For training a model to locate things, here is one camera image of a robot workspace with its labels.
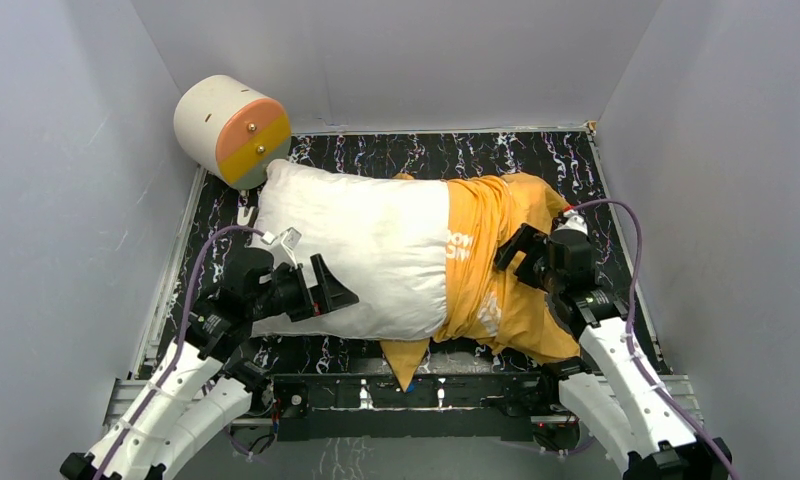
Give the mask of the white pillow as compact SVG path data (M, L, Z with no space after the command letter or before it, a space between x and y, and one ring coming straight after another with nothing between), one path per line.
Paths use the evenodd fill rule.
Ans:
M373 179L272 161L255 228L296 229L294 250L307 283L309 261L323 257L358 303L294 322L285 315L254 323L255 337L331 335L413 341L431 337L447 316L449 193L441 180Z

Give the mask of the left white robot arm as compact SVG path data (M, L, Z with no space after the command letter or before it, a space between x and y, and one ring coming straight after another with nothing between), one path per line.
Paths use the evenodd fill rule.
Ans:
M172 479L233 420L269 412L275 391L266 369L232 358L253 324L278 316L299 322L359 301L321 255L310 261L313 286L302 265L275 263L266 250L227 264L220 282L192 302L186 331L132 404L88 451L68 455L62 477Z

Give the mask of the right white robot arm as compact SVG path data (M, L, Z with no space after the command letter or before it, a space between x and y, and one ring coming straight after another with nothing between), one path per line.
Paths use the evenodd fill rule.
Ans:
M495 254L498 270L546 292L554 317L594 360L547 364L541 405L569 411L603 446L624 479L728 479L731 453L670 395L634 343L621 300L598 282L587 230L575 219L550 234L521 225Z

